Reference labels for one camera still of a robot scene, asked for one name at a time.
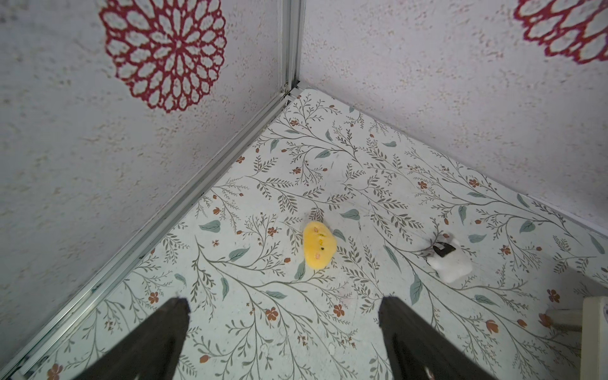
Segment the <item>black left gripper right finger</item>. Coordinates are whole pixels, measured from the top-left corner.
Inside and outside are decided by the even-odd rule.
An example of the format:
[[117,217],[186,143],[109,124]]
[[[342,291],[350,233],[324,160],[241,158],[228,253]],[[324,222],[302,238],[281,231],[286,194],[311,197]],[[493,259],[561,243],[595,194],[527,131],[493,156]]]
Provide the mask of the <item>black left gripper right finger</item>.
[[378,322],[395,379],[493,378],[397,297],[383,298]]

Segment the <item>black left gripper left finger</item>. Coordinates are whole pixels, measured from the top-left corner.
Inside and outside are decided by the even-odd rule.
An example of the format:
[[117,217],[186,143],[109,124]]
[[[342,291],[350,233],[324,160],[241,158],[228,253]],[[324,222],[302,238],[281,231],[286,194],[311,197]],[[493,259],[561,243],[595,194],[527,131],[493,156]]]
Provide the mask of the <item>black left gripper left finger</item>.
[[171,379],[190,322],[184,298],[167,300],[78,379]]

